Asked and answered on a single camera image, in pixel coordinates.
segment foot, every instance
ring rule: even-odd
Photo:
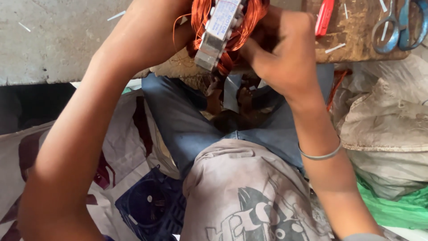
[[[238,95],[238,103],[241,104],[239,114],[251,119],[254,116],[253,110],[253,94],[246,88],[242,88]]]
[[[219,88],[220,81],[216,80],[207,90],[207,109],[211,115],[217,115],[221,112],[220,95],[222,90]]]

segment blue scissors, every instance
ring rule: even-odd
[[[422,25],[419,33],[419,37],[416,42],[410,45],[410,32],[409,32],[409,7],[410,1],[416,3],[419,7],[419,11],[422,13]],[[375,34],[377,29],[386,24],[386,22],[392,23],[392,35],[388,42],[383,45],[377,45]],[[398,48],[402,51],[412,50],[418,47],[425,39],[428,33],[428,3],[426,0],[405,0],[404,6],[400,10],[398,20],[395,16],[395,0],[391,0],[389,5],[389,15],[384,19],[380,20],[374,27],[372,32],[372,44],[374,50],[379,54],[386,54],[391,52],[398,44]]]

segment enamelled copper wire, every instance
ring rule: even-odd
[[[187,48],[190,56],[194,56],[196,51],[199,49],[201,37],[205,32],[205,26],[208,21],[212,3],[213,2],[211,0],[193,0],[191,22],[193,30],[196,33],[196,39],[194,42],[190,43],[190,46]],[[247,3],[247,7],[244,7],[243,9],[244,19],[242,24],[232,31],[231,38],[226,44],[226,52],[222,54],[217,65],[218,70],[224,75],[228,75],[230,73],[234,64],[234,60],[230,57],[230,53],[237,51],[242,47],[242,45],[244,45],[256,27],[258,21],[268,12],[270,1],[247,0]]]

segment blue jeans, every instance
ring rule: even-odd
[[[333,85],[333,65],[317,65],[317,75],[326,102]],[[196,156],[223,138],[264,146],[289,165],[303,171],[290,106],[269,86],[258,89],[253,95],[254,109],[276,103],[268,119],[258,128],[234,131],[226,136],[199,112],[207,107],[205,95],[188,87],[180,79],[150,74],[141,81],[141,88],[182,179],[186,178]]]

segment silver bangle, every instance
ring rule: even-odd
[[[339,137],[339,146],[337,147],[337,149],[334,150],[332,153],[324,155],[324,156],[318,156],[317,157],[317,156],[306,155],[302,152],[302,149],[300,149],[300,143],[297,143],[297,145],[299,147],[299,151],[300,151],[300,154],[302,154],[302,156],[309,158],[311,160],[314,160],[314,161],[322,161],[322,160],[326,160],[326,159],[329,159],[331,157],[334,157],[339,152],[340,148],[342,147],[342,140],[340,139],[340,136],[338,136],[338,137]]]

